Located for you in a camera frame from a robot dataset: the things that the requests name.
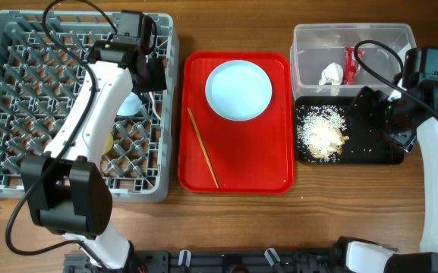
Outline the white plastic fork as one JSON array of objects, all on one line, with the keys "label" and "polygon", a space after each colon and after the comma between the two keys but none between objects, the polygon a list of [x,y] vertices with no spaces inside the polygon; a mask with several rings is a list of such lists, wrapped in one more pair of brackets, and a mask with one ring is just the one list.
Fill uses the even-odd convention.
[{"label": "white plastic fork", "polygon": [[158,113],[158,111],[157,111],[157,107],[156,107],[156,100],[155,100],[154,92],[149,91],[149,92],[148,92],[148,95],[149,95],[149,97],[150,97],[150,101],[151,101],[151,104],[152,104],[152,112],[153,112],[154,116],[155,116],[159,121],[161,121],[161,120],[162,120],[162,119],[161,119],[161,116],[160,116],[160,114]]}]

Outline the light blue bowl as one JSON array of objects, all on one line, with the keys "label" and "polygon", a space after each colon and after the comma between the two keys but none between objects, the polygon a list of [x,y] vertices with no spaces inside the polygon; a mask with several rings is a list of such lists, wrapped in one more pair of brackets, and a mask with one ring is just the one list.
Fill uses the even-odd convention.
[{"label": "light blue bowl", "polygon": [[129,96],[123,101],[119,108],[118,116],[133,116],[140,111],[142,106],[140,97],[135,93],[130,93]]}]

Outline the red snack wrapper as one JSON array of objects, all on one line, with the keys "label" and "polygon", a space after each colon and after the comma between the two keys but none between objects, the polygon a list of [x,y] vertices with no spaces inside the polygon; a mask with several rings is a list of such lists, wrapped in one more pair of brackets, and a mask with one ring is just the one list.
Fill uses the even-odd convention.
[{"label": "red snack wrapper", "polygon": [[361,66],[354,56],[354,48],[346,47],[344,55],[344,76],[342,85],[353,85]]}]

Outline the yellow plastic cup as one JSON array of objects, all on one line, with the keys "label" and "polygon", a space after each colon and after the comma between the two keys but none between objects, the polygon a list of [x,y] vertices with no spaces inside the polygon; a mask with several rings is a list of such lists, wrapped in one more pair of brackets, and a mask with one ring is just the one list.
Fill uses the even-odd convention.
[{"label": "yellow plastic cup", "polygon": [[104,147],[102,149],[102,153],[103,155],[105,155],[106,153],[110,152],[112,147],[113,147],[113,143],[114,143],[114,137],[112,133],[109,133],[108,137],[106,138]]}]

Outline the rice and nut scraps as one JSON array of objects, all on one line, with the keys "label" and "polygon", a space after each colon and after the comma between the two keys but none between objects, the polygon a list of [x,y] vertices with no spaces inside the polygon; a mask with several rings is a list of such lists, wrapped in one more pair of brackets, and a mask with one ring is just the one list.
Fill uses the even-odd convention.
[{"label": "rice and nut scraps", "polygon": [[334,105],[302,105],[297,109],[297,142],[308,163],[339,160],[349,140],[344,111]]}]

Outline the light blue round plate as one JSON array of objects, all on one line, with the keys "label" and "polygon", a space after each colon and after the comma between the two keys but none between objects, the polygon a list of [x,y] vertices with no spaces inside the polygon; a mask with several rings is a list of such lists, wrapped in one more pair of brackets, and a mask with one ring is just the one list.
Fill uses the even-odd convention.
[{"label": "light blue round plate", "polygon": [[261,115],[273,97],[272,81],[257,64],[245,60],[217,66],[205,83],[211,109],[230,121],[248,121]]}]

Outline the wooden chopstick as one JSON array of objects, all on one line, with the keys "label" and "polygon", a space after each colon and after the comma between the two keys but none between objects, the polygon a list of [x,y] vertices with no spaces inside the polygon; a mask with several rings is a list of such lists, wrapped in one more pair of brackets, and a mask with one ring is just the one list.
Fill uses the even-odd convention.
[{"label": "wooden chopstick", "polygon": [[219,183],[217,181],[216,174],[215,174],[215,171],[213,169],[213,165],[211,164],[210,157],[209,157],[208,152],[206,150],[206,147],[205,147],[205,145],[203,143],[203,139],[202,139],[202,137],[200,135],[199,127],[197,126],[197,123],[195,121],[193,112],[191,111],[190,108],[187,108],[187,112],[188,112],[189,118],[191,119],[191,123],[192,123],[192,126],[194,128],[194,132],[195,132],[195,134],[197,136],[198,142],[200,144],[200,148],[201,148],[203,156],[204,156],[204,158],[206,160],[206,164],[208,166],[208,169],[210,170],[210,174],[211,174],[211,176],[213,178],[214,184],[215,184],[216,188],[219,189]]}]

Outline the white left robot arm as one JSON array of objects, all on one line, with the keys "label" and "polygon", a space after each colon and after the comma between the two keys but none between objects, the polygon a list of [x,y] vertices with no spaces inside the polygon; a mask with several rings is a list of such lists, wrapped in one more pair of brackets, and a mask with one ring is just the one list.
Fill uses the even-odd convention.
[{"label": "white left robot arm", "polygon": [[84,84],[64,125],[42,155],[26,156],[20,168],[33,223],[79,245],[100,272],[146,270],[110,222],[112,194],[99,167],[126,98],[166,88],[165,68],[153,55],[157,34],[151,17],[123,11],[115,35],[90,48]]}]

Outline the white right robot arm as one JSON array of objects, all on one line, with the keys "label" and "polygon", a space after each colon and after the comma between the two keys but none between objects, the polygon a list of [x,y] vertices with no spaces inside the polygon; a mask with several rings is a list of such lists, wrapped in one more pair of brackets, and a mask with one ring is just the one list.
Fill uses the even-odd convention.
[{"label": "white right robot arm", "polygon": [[424,166],[424,230],[419,253],[397,254],[376,243],[348,239],[343,264],[353,272],[438,272],[438,48],[406,52],[400,83],[381,77],[366,64],[369,74],[402,95],[389,99],[380,91],[362,88],[348,115],[380,130],[385,137],[413,131]]}]

